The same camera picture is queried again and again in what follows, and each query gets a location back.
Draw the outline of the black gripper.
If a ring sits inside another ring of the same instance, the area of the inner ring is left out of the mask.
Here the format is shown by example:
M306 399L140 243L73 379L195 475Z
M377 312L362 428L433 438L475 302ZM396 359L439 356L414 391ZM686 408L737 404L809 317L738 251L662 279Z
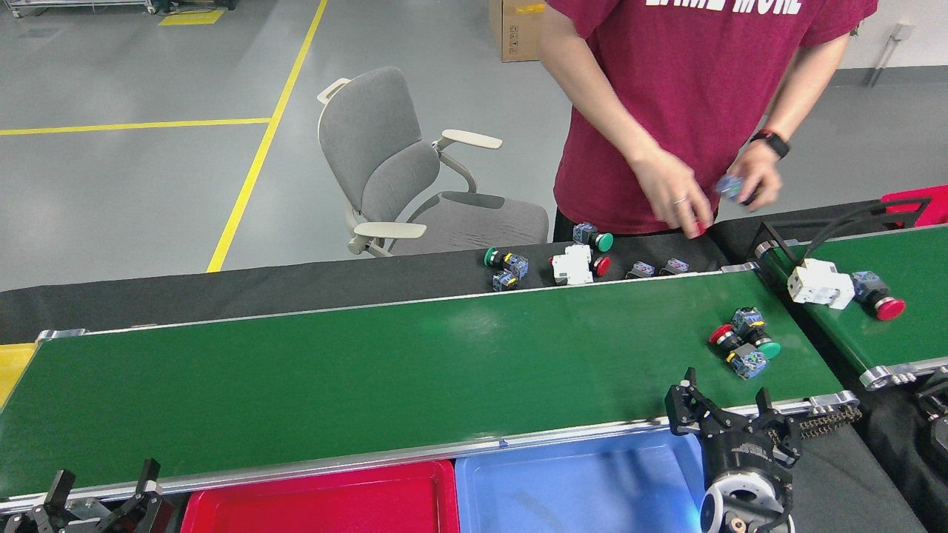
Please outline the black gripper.
M731 415L704 397L696 385L696 369L688 368L678 385L668 389L664 405L674 435L702 435L705 488L725 475L752 473L781 492L792 482L788 469L802 455L795 418L773 408L768 388L762 387L755 396L756 431L730 431L734 429Z

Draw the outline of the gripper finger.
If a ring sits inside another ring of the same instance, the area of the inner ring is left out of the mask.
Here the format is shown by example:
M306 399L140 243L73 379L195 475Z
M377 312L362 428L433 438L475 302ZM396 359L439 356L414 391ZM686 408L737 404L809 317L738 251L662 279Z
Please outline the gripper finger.
M6 522L7 532L65 532L70 522L67 499L75 483L71 470L59 470L43 502L28 512L14 514Z
M162 532L160 469L155 459L146 459L133 496L100 520L97 532Z

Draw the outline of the person's right hand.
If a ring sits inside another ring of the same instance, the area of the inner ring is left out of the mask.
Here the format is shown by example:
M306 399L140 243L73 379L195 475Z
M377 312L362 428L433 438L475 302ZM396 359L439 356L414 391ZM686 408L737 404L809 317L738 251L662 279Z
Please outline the person's right hand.
M677 156L661 148L649 149L633 156L630 168L654 216L670 229L683 230L687 238L696 238L713 225L713 209L707 196L692 169Z

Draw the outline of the person's left hand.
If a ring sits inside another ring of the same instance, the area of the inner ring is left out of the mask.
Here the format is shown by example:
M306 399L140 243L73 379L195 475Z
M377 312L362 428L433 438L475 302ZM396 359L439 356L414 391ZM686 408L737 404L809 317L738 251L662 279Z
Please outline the person's left hand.
M772 205L782 188L776 169L779 161L778 154L765 142L752 142L725 172L730 186L718 193L722 199L745 206L749 212Z

